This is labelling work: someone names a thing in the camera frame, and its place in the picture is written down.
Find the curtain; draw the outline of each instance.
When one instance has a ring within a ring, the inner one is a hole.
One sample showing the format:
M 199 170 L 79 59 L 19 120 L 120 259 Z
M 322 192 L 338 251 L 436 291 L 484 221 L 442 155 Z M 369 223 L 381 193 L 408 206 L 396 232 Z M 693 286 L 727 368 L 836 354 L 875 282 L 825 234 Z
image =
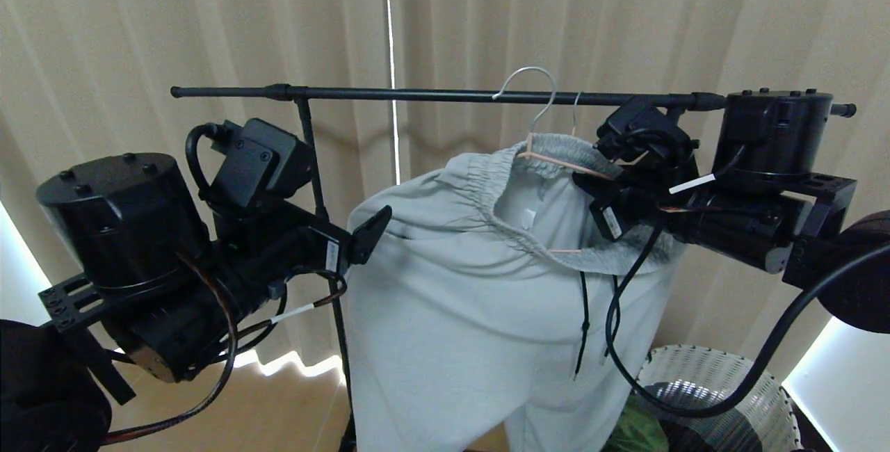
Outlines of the curtain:
M 260 117 L 301 131 L 293 104 L 174 100 L 169 87 L 387 87 L 385 12 L 385 0 L 0 0 L 3 205 L 50 281 L 80 269 L 36 204 L 36 186 L 127 151 L 174 155 L 182 170 L 185 136 L 204 122 Z M 325 201 L 343 225 L 354 205 L 394 182 L 390 106 L 311 107 Z M 203 143 L 200 155 L 212 179 L 222 155 Z M 312 210 L 311 189 L 293 201 Z M 325 294 L 321 279 L 295 280 L 290 302 Z M 314 364 L 337 353 L 329 307 L 283 325 L 258 347 L 261 361 L 297 350 Z
M 398 86 L 489 88 L 541 65 L 560 91 L 737 92 L 819 88 L 854 102 L 832 118 L 816 169 L 859 180 L 848 223 L 890 207 L 883 169 L 890 143 L 890 2 L 887 0 L 392 0 Z M 549 90 L 523 74 L 511 90 Z M 578 135 L 595 140 L 611 109 L 578 110 Z M 462 152 L 491 152 L 525 138 L 540 109 L 518 104 L 398 106 L 403 177 L 438 169 Z M 687 113 L 709 169 L 721 113 Z M 537 131 L 568 133 L 568 106 Z M 776 275 L 692 248 L 681 265 L 656 344 L 690 342 L 756 355 L 798 290 Z M 827 313 L 811 306 L 770 364 L 784 377 Z

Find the fabric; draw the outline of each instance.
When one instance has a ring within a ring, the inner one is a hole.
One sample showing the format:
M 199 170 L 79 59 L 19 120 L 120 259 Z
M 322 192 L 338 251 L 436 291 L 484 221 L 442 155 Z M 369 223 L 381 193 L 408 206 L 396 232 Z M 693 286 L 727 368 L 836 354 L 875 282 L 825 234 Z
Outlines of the fabric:
M 629 386 L 604 357 L 611 280 L 651 230 L 608 242 L 570 172 L 516 159 L 524 145 L 461 154 L 353 211 L 350 228 L 384 205 L 394 214 L 368 264 L 350 270 L 344 296 L 360 451 L 463 450 L 502 421 L 514 452 L 589 451 L 613 429 Z M 537 135 L 534 146 L 619 169 L 573 136 Z M 662 236 L 621 300 L 616 347 L 632 371 L 649 350 L 682 250 Z M 588 273 L 591 328 L 575 379 L 579 271 Z
M 665 436 L 658 417 L 652 414 L 636 396 L 627 399 L 613 433 L 603 452 L 668 452 Z

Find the laundry basket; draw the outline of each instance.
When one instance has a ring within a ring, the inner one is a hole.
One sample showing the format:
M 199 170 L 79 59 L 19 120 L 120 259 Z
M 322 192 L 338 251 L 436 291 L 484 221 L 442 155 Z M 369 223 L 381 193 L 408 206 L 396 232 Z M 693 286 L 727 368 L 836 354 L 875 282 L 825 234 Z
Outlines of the laundry basket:
M 692 345 L 656 348 L 637 380 L 649 393 L 677 407 L 709 407 L 726 398 L 753 362 Z M 733 410 L 689 419 L 649 409 L 661 421 L 671 450 L 683 452 L 791 452 L 801 449 L 798 421 L 788 393 L 769 373 Z

